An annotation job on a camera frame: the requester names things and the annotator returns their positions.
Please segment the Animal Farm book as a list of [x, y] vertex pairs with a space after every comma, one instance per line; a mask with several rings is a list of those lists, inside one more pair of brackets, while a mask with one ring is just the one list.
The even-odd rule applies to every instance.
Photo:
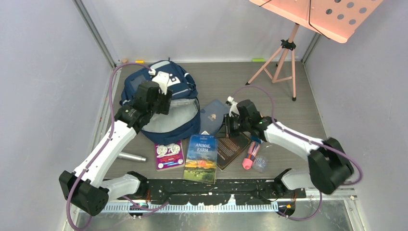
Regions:
[[217, 140], [211, 135], [195, 134], [190, 137], [183, 178], [214, 184], [217, 170]]

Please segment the purple paperback book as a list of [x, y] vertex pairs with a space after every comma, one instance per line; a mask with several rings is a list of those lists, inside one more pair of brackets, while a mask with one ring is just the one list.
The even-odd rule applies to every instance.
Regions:
[[156, 170], [164, 171], [185, 166], [182, 140], [168, 145], [154, 144]]

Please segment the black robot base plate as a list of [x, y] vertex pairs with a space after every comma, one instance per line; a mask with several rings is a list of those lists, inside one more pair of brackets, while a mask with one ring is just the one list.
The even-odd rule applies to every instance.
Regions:
[[306, 198], [304, 189], [280, 189], [273, 179], [217, 179], [214, 184], [181, 179], [149, 179], [145, 193], [130, 194], [134, 201], [143, 200], [155, 205], [266, 205], [277, 199]]

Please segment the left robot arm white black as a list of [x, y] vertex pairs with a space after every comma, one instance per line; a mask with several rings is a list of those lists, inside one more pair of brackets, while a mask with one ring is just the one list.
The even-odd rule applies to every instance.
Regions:
[[59, 182], [68, 205], [75, 205], [91, 216], [102, 212], [111, 200], [147, 195], [147, 179], [135, 171], [105, 180], [105, 175], [125, 146], [155, 114], [169, 113], [172, 90], [162, 81], [144, 81], [133, 100], [118, 109], [111, 128], [91, 154], [74, 171], [64, 171]]

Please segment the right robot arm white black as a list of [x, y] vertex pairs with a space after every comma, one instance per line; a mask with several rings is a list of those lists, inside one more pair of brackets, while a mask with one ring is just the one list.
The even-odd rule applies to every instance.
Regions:
[[274, 178], [275, 193], [288, 197], [300, 188], [316, 188], [324, 194], [332, 194], [354, 174], [350, 158], [334, 138], [313, 138], [295, 131], [269, 116], [262, 116], [251, 100], [226, 101], [230, 107], [224, 115], [218, 138], [232, 138], [248, 132], [256, 141], [261, 140], [281, 146], [304, 159], [308, 170], [288, 168]]

